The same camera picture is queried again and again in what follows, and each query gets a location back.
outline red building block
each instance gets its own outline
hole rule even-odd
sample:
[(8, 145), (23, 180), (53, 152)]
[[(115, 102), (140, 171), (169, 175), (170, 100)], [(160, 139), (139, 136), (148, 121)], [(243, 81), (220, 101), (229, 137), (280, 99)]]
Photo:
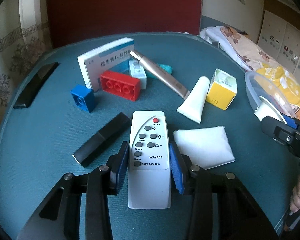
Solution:
[(140, 94), (138, 78), (107, 70), (100, 76), (100, 81), (104, 91), (131, 101), (136, 101)]

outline brown wooden panel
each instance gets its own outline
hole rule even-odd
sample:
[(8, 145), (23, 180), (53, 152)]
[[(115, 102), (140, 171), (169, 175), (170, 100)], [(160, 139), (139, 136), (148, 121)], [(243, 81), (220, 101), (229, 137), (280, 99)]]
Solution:
[(286, 20), (300, 30), (300, 14), (277, 0), (265, 0), (264, 9)]
[(60, 47), (132, 32), (199, 34), (202, 0), (47, 0), (51, 39)]

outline remote control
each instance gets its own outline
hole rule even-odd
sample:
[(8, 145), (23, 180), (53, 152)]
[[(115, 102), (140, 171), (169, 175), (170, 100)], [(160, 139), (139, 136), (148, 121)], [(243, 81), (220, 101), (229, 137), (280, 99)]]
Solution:
[(164, 112), (133, 113), (128, 166), (128, 207), (171, 205), (169, 139)]

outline white pouch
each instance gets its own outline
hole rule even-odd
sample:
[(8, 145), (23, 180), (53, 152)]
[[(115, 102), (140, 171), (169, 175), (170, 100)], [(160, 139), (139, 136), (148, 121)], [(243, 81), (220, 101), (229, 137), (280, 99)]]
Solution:
[(180, 152), (206, 170), (235, 161), (224, 126), (177, 130), (173, 135)]

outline curtain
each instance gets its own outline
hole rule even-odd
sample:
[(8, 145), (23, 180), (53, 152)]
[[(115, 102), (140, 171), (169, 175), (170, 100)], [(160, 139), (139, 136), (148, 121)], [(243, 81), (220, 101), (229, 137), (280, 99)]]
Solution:
[(0, 123), (13, 90), (43, 52), (52, 48), (46, 0), (4, 0), (0, 5)]

